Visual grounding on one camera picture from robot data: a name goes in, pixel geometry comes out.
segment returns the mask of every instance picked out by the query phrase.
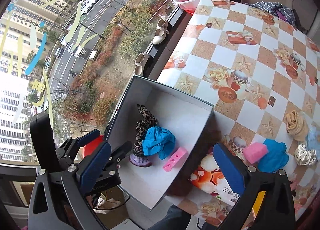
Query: blue cloth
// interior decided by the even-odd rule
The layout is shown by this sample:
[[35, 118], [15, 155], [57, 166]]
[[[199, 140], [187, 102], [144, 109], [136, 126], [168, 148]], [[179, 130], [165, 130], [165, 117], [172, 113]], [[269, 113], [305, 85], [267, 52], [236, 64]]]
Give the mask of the blue cloth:
[[142, 141], [145, 156], [158, 154], [161, 160], [167, 158], [174, 149], [176, 137], [167, 129], [154, 126], [147, 131], [146, 138]]
[[320, 136], [319, 130], [315, 126], [310, 126], [306, 141], [308, 143], [307, 150], [316, 150], [317, 161], [320, 160], [320, 144], [318, 142], [318, 137]]
[[258, 163], [259, 171], [273, 173], [287, 164], [289, 155], [285, 152], [287, 147], [284, 143], [266, 139], [264, 144], [268, 147], [269, 152], [260, 159]]

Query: cream shoe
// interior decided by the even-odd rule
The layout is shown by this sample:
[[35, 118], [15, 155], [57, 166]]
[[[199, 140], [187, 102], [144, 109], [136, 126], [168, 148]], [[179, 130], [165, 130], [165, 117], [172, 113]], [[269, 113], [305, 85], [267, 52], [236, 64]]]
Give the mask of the cream shoe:
[[134, 74], [137, 76], [142, 76], [144, 66], [149, 58], [149, 54], [140, 53], [135, 60], [136, 68], [134, 70]]
[[167, 33], [169, 33], [168, 29], [168, 25], [169, 22], [164, 20], [164, 19], [160, 19], [155, 31], [155, 37], [153, 38], [152, 44], [157, 45], [163, 42], [165, 36], [167, 35]]

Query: person's leg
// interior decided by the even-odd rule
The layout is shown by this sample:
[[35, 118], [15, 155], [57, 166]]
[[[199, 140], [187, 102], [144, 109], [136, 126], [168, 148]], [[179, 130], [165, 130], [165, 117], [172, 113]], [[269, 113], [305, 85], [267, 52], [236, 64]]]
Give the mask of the person's leg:
[[186, 230], [190, 219], [189, 213], [172, 205], [167, 215], [148, 230]]

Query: black cable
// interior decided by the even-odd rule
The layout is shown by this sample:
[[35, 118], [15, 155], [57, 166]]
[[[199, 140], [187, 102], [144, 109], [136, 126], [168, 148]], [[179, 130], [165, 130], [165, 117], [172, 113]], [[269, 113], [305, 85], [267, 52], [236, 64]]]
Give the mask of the black cable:
[[115, 208], [94, 208], [96, 210], [114, 210], [114, 209], [117, 209], [119, 207], [122, 207], [123, 205], [125, 205], [128, 201], [129, 201], [130, 197], [123, 203], [123, 204], [120, 204], [119, 206], [115, 207]]
[[200, 223], [200, 220], [199, 220], [199, 218], [198, 218], [197, 227], [198, 227], [198, 229], [200, 229], [200, 230], [201, 230], [201, 228], [200, 228], [200, 226], [199, 226], [199, 223]]

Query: road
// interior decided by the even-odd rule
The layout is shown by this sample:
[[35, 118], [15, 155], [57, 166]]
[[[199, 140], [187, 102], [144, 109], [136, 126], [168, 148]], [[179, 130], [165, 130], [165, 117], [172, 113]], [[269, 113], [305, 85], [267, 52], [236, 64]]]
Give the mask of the road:
[[[118, 12], [118, 9], [122, 7], [121, 3], [127, 2], [128, 0], [101, 0], [98, 1], [91, 11], [86, 15], [83, 23], [85, 26], [89, 27], [95, 33], [102, 34], [106, 29], [108, 22], [112, 20], [115, 14]], [[71, 43], [76, 42], [79, 29], [81, 25], [77, 28], [74, 36], [72, 37], [71, 41], [65, 46], [65, 51], [60, 59], [56, 59], [54, 63], [54, 68], [50, 74], [49, 84], [50, 89], [53, 92], [56, 92], [57, 89], [63, 89], [64, 85], [70, 85], [74, 80], [69, 70], [75, 71], [80, 73], [81, 69], [83, 68], [86, 59], [76, 58], [68, 53], [67, 49]], [[81, 40], [81, 43], [88, 38], [89, 36], [93, 35], [94, 33], [90, 30], [86, 29], [85, 34]], [[85, 48], [89, 48], [89, 53], [93, 50], [93, 47], [99, 40], [99, 37], [96, 36], [91, 39], [85, 46]], [[52, 96], [52, 100], [57, 97], [58, 93], [54, 93]]]

